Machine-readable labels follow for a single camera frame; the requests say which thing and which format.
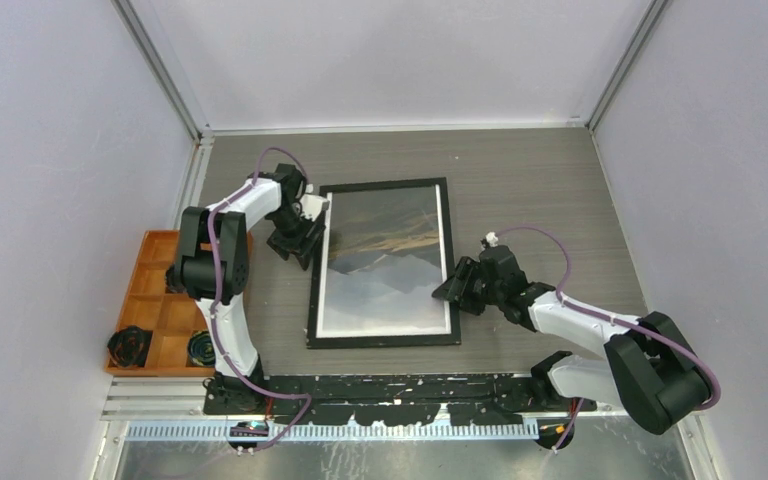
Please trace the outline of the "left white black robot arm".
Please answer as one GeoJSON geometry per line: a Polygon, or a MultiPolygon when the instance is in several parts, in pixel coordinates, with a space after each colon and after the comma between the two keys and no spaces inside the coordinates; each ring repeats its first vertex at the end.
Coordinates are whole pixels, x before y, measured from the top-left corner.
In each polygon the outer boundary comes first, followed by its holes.
{"type": "Polygon", "coordinates": [[[258,412],[270,393],[244,310],[249,232],[262,220],[271,222],[268,246],[281,259],[295,259],[308,269],[325,231],[328,208],[328,200],[314,194],[303,169],[280,164],[271,173],[253,173],[223,200],[182,213],[167,284],[195,300],[215,355],[212,383],[228,390],[228,400],[244,414],[258,412]]]}

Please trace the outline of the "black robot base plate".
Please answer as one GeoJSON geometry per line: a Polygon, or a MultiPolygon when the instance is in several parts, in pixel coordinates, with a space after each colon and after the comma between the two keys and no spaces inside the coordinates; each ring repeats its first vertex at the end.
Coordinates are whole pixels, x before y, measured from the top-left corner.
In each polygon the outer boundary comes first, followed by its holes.
{"type": "Polygon", "coordinates": [[[205,379],[207,415],[264,415],[280,424],[388,427],[430,424],[438,414],[454,426],[514,425],[522,414],[565,416],[571,400],[540,380],[515,374],[275,375],[256,392],[220,374],[205,379]]]}

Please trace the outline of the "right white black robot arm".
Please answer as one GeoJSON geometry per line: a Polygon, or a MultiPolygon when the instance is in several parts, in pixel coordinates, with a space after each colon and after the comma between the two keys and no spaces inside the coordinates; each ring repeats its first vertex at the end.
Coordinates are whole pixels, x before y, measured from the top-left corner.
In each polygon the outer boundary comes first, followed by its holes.
{"type": "Polygon", "coordinates": [[[568,399],[592,400],[618,406],[645,431],[662,434],[721,396],[714,374],[669,316],[576,303],[553,285],[528,280],[505,245],[461,258],[432,296],[472,315],[493,306],[514,325],[593,353],[587,359],[558,351],[531,368],[531,397],[544,410],[568,399]]]}

